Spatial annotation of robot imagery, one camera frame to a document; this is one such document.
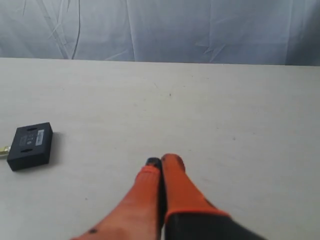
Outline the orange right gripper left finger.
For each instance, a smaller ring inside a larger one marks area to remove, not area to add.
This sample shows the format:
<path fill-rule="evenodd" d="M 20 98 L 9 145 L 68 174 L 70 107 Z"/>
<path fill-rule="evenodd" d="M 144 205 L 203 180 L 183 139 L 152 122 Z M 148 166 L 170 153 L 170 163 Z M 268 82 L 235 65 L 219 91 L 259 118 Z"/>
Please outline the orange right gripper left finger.
<path fill-rule="evenodd" d="M 159 240 L 162 232 L 162 163 L 147 159 L 133 186 L 98 224 L 76 240 Z"/>

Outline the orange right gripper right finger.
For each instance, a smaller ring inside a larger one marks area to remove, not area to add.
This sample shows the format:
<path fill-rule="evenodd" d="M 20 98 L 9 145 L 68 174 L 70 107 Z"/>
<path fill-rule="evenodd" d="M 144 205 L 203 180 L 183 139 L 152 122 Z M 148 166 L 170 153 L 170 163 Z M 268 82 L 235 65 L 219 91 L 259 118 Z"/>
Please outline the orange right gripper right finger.
<path fill-rule="evenodd" d="M 161 158 L 167 210 L 166 240 L 261 240 L 262 236 L 215 207 L 186 174 L 180 156 L 167 153 Z"/>

